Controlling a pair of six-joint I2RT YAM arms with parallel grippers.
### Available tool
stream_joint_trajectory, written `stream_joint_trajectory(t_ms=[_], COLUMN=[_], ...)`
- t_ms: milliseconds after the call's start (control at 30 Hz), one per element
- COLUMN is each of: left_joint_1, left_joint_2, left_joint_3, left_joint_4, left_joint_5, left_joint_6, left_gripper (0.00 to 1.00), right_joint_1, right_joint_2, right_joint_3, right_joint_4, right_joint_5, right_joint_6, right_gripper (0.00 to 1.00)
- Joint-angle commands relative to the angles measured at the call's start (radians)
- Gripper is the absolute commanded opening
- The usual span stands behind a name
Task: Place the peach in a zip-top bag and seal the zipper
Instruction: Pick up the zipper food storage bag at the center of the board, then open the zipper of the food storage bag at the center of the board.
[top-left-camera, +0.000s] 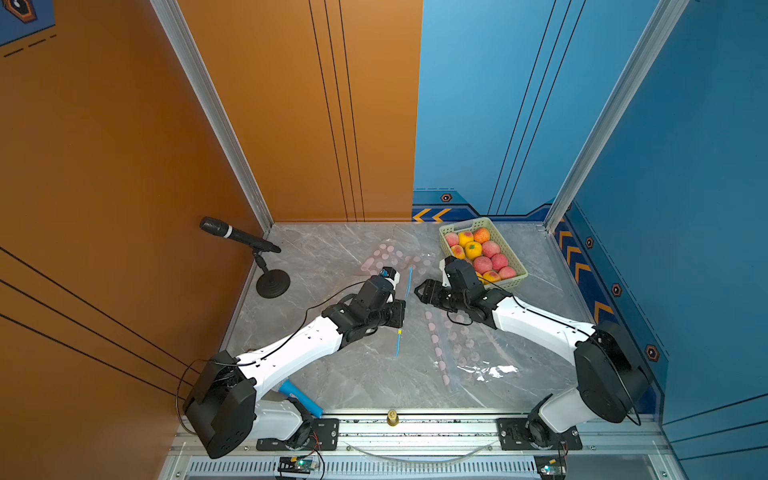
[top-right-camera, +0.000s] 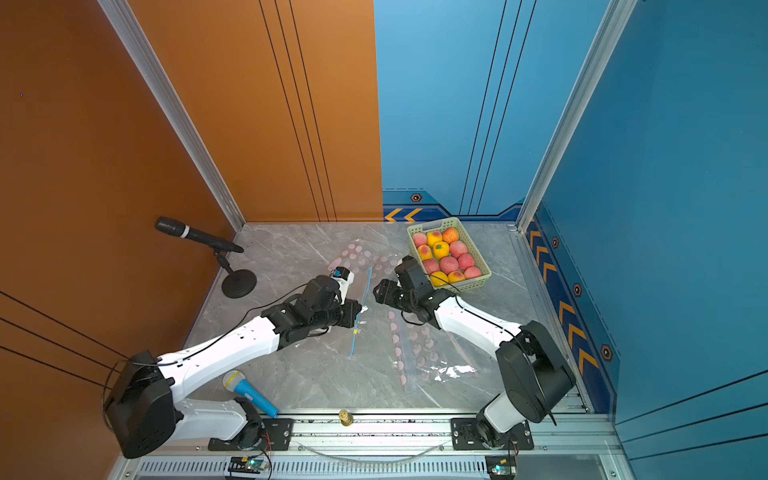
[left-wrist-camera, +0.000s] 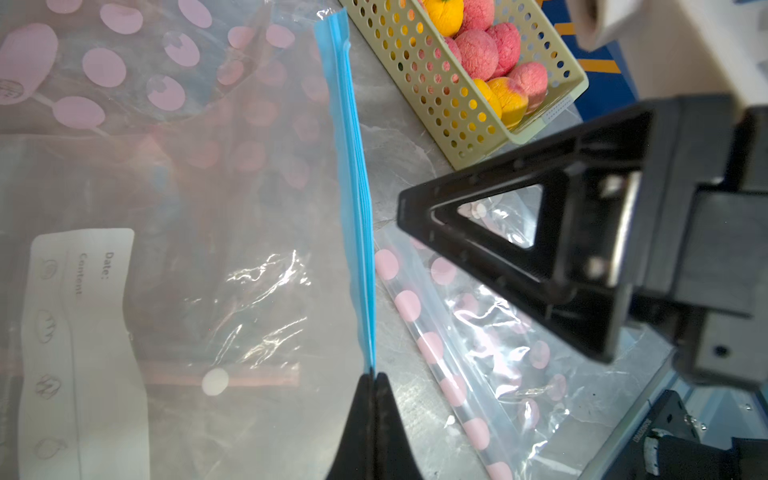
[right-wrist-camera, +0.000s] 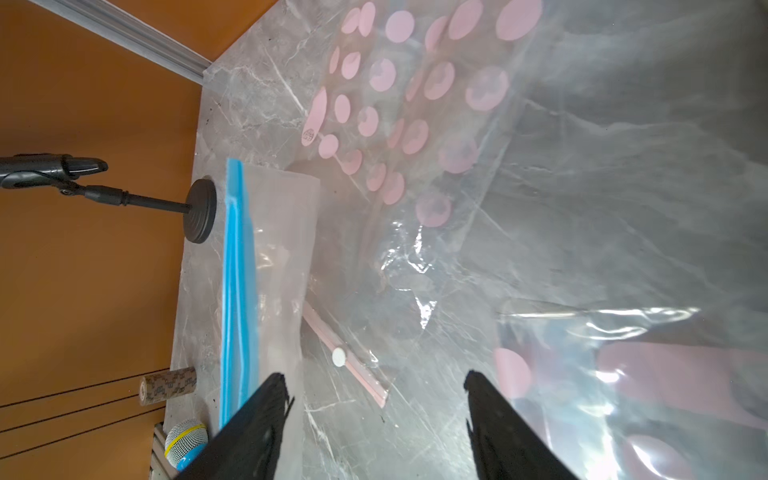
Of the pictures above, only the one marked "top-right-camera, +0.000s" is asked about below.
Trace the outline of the pink red peach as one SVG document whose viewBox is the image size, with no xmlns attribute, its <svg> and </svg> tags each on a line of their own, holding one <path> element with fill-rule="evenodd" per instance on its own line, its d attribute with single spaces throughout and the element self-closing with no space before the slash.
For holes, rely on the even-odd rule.
<svg viewBox="0 0 768 480">
<path fill-rule="evenodd" d="M 440 271 L 440 264 L 435 259 L 427 259 L 423 261 L 425 272 L 428 275 L 434 274 Z"/>
</svg>

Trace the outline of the clear blue-zipper zip bag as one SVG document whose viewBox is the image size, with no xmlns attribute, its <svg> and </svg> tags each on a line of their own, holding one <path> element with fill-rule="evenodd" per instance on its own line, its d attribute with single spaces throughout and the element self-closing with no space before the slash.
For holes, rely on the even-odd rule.
<svg viewBox="0 0 768 480">
<path fill-rule="evenodd" d="M 360 312 L 355 317 L 355 322 L 354 322 L 354 326 L 353 326 L 353 329 L 352 329 L 352 331 L 353 331 L 352 335 L 353 336 L 352 336 L 352 342 L 351 342 L 351 347 L 350 347 L 349 358 L 352 358 L 354 353 L 355 353 L 357 339 L 358 339 L 358 336 L 359 336 L 359 333 L 360 333 L 360 323 L 361 323 L 360 319 L 361 319 L 362 314 L 367 310 L 366 301 L 367 301 L 367 297 L 369 295 L 369 292 L 371 291 L 371 283 L 372 283 L 372 278 L 373 278 L 373 271 L 374 271 L 374 267 L 372 267 L 372 266 L 369 267 L 365 289 L 363 291 L 362 299 L 360 300 L 361 310 L 360 310 Z"/>
</svg>

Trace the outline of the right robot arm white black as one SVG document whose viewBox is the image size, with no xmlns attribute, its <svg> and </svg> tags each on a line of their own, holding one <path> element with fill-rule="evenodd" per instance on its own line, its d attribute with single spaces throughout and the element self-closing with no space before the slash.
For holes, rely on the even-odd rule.
<svg viewBox="0 0 768 480">
<path fill-rule="evenodd" d="M 436 287 L 410 256 L 396 266 L 395 274 L 395 280 L 384 279 L 374 287 L 377 303 L 457 335 L 497 361 L 503 390 L 470 423 L 470 445 L 530 449 L 529 425 L 552 418 L 554 407 L 576 386 L 576 376 L 548 329 L 536 321 L 506 321 L 470 305 L 453 287 Z"/>
</svg>

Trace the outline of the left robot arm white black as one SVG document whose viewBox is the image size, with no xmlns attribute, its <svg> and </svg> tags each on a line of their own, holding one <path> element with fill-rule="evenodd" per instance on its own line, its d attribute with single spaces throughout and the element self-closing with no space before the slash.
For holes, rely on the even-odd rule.
<svg viewBox="0 0 768 480">
<path fill-rule="evenodd" d="M 261 448 L 262 409 L 246 399 L 203 401 L 191 394 L 245 363 L 326 329 L 354 327 L 362 306 L 347 296 L 353 280 L 352 272 L 338 267 L 211 340 L 160 357 L 149 352 L 130 357 L 103 405 L 122 455 L 136 459 L 190 439 L 240 450 Z"/>
</svg>

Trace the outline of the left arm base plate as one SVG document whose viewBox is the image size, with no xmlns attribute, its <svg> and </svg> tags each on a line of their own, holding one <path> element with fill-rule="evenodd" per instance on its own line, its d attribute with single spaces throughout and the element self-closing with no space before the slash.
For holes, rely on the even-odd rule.
<svg viewBox="0 0 768 480">
<path fill-rule="evenodd" d="M 248 421 L 231 440 L 211 439 L 209 451 L 287 451 L 294 422 L 290 418 Z"/>
</svg>

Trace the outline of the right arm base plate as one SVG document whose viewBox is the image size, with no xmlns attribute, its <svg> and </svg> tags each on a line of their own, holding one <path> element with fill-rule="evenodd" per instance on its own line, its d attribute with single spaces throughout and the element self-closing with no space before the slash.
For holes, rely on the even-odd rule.
<svg viewBox="0 0 768 480">
<path fill-rule="evenodd" d="M 530 451 L 534 449 L 533 435 L 527 421 L 499 433 L 487 420 L 452 418 L 451 440 L 456 451 L 506 450 Z"/>
</svg>

